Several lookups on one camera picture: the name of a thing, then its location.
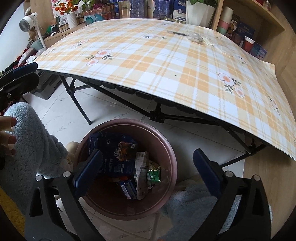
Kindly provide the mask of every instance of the pink trash bin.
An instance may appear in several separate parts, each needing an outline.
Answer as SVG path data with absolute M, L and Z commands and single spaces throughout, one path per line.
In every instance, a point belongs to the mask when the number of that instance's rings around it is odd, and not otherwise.
M 81 141 L 75 159 L 88 157 L 89 135 L 109 131 L 131 136 L 138 142 L 138 151 L 148 151 L 150 160 L 161 166 L 161 183 L 142 200 L 128 200 L 116 185 L 95 179 L 83 199 L 98 213 L 117 220 L 136 220 L 158 211 L 173 193 L 177 179 L 177 162 L 167 139 L 154 127 L 133 119 L 107 121 L 92 129 Z

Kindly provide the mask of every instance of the white vase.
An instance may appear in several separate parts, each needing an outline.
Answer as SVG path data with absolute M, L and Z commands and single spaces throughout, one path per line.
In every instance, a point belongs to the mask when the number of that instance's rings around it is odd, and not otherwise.
M 186 1 L 186 23 L 209 27 L 215 8 L 204 3 L 197 2 L 191 5 Z
M 78 26 L 75 12 L 69 13 L 67 15 L 67 20 L 68 20 L 69 28 L 75 28 Z

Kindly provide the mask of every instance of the plaid tablecloth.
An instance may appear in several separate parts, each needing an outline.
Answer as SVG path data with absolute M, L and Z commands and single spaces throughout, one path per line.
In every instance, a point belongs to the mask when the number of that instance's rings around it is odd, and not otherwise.
M 169 31 L 194 31 L 205 41 Z M 100 21 L 63 38 L 36 62 L 42 70 L 107 81 L 191 107 L 296 160 L 295 119 L 275 66 L 208 28 L 154 19 Z

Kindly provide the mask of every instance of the bottle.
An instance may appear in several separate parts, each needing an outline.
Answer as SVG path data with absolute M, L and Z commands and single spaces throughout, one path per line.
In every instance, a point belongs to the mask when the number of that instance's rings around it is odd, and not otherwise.
M 270 9 L 271 9 L 271 5 L 270 5 L 270 3 L 269 3 L 268 0 L 267 0 L 267 1 L 264 1 L 264 3 L 263 3 L 263 7 L 264 7 L 266 10 L 270 11 Z

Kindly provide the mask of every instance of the shelf board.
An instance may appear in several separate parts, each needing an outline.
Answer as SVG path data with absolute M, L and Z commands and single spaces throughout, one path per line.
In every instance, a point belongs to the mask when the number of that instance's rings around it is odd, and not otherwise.
M 284 26 L 279 22 L 279 20 L 270 11 L 266 10 L 256 0 L 236 0 L 236 1 L 252 9 L 254 12 L 260 15 L 266 21 L 273 23 L 277 27 L 285 30 Z

